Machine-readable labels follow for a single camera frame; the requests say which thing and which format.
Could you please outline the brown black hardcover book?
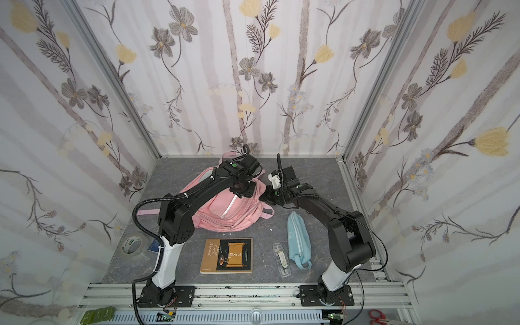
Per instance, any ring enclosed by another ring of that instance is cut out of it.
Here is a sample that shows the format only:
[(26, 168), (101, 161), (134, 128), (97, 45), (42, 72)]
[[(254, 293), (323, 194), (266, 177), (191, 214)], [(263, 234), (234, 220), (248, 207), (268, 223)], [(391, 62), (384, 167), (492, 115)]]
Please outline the brown black hardcover book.
[(252, 238), (207, 239), (200, 273), (251, 273), (253, 271), (252, 254)]

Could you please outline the pink school backpack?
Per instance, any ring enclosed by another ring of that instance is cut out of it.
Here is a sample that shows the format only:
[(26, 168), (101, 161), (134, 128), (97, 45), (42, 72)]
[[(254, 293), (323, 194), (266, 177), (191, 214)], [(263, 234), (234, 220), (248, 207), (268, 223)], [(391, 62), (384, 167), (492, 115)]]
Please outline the pink school backpack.
[[(228, 152), (220, 159), (219, 165), (223, 161), (239, 157), (242, 154), (250, 153), (243, 152), (238, 154), (237, 152)], [(186, 185), (180, 193), (191, 189), (203, 181), (209, 176), (212, 168), (214, 167), (205, 169)], [(237, 195), (225, 190), (204, 204), (192, 218), (195, 229), (202, 228), (212, 232), (239, 232), (252, 226), (260, 218), (271, 218), (274, 215), (272, 207), (259, 200), (261, 193), (265, 190), (265, 185), (259, 180), (259, 177), (264, 173), (265, 171), (261, 166), (259, 175), (253, 179), (256, 183), (256, 188), (252, 198), (240, 199)]]

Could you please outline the blue paperback book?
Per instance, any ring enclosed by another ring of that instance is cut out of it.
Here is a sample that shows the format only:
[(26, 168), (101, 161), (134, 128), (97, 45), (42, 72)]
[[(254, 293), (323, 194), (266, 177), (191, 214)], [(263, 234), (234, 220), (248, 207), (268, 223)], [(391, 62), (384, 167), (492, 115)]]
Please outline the blue paperback book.
[(150, 244), (148, 250), (153, 253), (158, 253), (160, 249), (160, 243), (157, 240), (153, 240)]

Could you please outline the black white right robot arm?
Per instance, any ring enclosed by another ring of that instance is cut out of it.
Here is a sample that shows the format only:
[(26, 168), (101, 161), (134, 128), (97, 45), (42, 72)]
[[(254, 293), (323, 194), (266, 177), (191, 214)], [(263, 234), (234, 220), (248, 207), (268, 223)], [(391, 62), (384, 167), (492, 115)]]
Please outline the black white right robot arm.
[(301, 183), (292, 167), (278, 168), (261, 181), (266, 184), (260, 200), (285, 207), (293, 204), (314, 216), (327, 228), (332, 262), (318, 278), (316, 293), (324, 305), (341, 299), (352, 276), (376, 255), (373, 232), (359, 211), (337, 207), (307, 183)]

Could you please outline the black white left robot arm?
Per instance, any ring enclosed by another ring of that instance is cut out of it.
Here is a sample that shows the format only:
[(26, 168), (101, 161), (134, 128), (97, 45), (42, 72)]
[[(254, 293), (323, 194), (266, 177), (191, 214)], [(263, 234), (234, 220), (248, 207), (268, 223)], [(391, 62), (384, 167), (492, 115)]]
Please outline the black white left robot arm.
[[(184, 243), (195, 231), (192, 220), (195, 213), (215, 196), (227, 190), (238, 198), (253, 196), (261, 165), (250, 154), (242, 154), (220, 163), (199, 184), (182, 193), (167, 194), (158, 199), (143, 200), (132, 211), (135, 225), (159, 243), (157, 261), (151, 274), (132, 282), (134, 309), (138, 307), (164, 307), (176, 299), (177, 264)], [(161, 203), (158, 232), (144, 227), (138, 220), (140, 208), (150, 203)]]

